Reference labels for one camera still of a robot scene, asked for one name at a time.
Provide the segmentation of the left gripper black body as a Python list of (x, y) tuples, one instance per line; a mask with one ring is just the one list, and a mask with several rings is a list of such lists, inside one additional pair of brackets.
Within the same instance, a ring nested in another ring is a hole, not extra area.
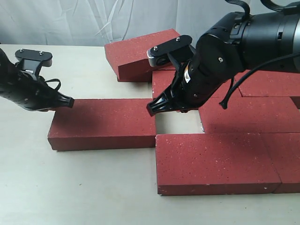
[(0, 96), (27, 111), (51, 110), (51, 100), (58, 93), (42, 76), (21, 71), (6, 53), (0, 51)]

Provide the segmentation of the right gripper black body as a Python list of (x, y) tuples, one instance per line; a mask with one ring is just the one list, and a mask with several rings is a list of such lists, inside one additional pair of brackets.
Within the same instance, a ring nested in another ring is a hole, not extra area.
[(243, 14), (226, 14), (200, 36), (193, 57), (176, 74), (172, 89), (185, 110), (201, 107), (217, 89), (245, 70), (242, 58), (241, 29)]

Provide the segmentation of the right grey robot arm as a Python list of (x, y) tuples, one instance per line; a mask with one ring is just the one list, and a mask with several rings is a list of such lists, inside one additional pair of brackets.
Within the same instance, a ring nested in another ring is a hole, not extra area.
[(181, 35), (147, 51), (152, 67), (171, 63), (172, 83), (147, 104), (150, 115), (188, 112), (204, 105), (238, 73), (300, 71), (300, 16), (281, 12), (251, 15), (231, 12), (200, 36)]

